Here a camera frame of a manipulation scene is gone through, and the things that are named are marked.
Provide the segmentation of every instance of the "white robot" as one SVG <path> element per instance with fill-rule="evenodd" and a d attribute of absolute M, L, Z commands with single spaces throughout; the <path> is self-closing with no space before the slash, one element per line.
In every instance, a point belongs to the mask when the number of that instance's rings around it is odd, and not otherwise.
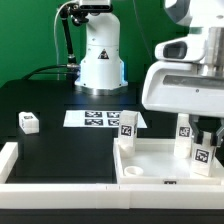
<path fill-rule="evenodd" d="M 224 1 L 166 0 L 165 10 L 190 32 L 157 45 L 159 61 L 148 70 L 142 103 L 147 110 L 190 114 L 199 144 L 199 117 L 221 118 L 220 129 L 211 135 L 211 145 L 219 147 L 224 135 Z"/>
<path fill-rule="evenodd" d="M 120 22 L 112 10 L 110 0 L 75 0 L 61 14 L 62 19 L 71 16 L 76 26 L 86 23 L 86 56 L 75 81 L 79 91 L 113 95 L 128 86 L 124 80 L 124 63 L 119 57 Z"/>

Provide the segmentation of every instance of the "cube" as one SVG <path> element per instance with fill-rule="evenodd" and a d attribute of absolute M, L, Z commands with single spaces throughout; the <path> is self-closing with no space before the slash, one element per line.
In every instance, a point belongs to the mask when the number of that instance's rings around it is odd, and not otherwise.
<path fill-rule="evenodd" d="M 19 113 L 19 126 L 25 134 L 39 133 L 39 120 L 31 112 Z"/>

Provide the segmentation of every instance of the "black table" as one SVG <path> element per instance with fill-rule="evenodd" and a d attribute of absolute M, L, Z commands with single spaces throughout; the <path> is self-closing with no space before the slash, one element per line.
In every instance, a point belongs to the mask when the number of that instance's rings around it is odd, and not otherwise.
<path fill-rule="evenodd" d="M 0 89 L 0 146 L 19 143 L 19 158 L 7 183 L 116 183 L 115 128 L 65 128 L 66 110 L 140 111 L 148 126 L 141 138 L 174 138 L 176 114 L 145 111 L 141 86 L 128 92 L 92 96 L 76 92 L 70 81 L 14 80 Z M 33 112 L 40 133 L 25 135 L 18 113 Z M 0 210 L 0 223 L 218 223 L 216 210 Z"/>

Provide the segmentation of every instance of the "white paper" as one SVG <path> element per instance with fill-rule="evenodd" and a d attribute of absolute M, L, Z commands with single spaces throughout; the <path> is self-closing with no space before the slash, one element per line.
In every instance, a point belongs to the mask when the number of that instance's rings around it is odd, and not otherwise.
<path fill-rule="evenodd" d="M 118 128 L 121 111 L 67 110 L 63 127 Z M 138 112 L 138 128 L 147 128 Z"/>

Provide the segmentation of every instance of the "green backdrop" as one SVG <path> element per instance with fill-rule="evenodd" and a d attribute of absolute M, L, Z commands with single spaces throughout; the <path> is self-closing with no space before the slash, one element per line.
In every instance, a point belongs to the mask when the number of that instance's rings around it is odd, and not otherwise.
<path fill-rule="evenodd" d="M 0 86 L 36 68 L 56 64 L 53 24 L 56 8 L 61 3 L 65 1 L 0 1 Z M 155 45 L 184 36 L 187 29 L 170 21 L 163 10 L 162 0 L 136 0 L 139 21 L 150 49 L 149 56 L 137 25 L 133 0 L 113 0 L 113 5 L 114 14 L 121 23 L 120 57 L 127 66 L 127 79 L 129 82 L 142 82 L 152 63 L 151 58 L 155 60 Z M 66 63 L 60 20 L 57 30 L 60 62 Z M 79 28 L 73 26 L 72 38 L 80 62 L 85 55 L 85 25 Z"/>

